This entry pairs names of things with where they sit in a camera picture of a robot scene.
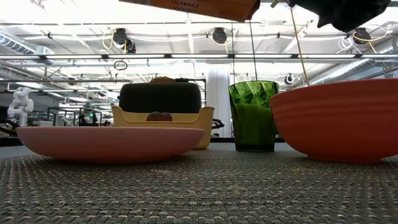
woven placemat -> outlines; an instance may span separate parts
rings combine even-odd
[[[312,161],[296,152],[189,152],[100,166],[0,160],[0,223],[398,223],[398,161]]]

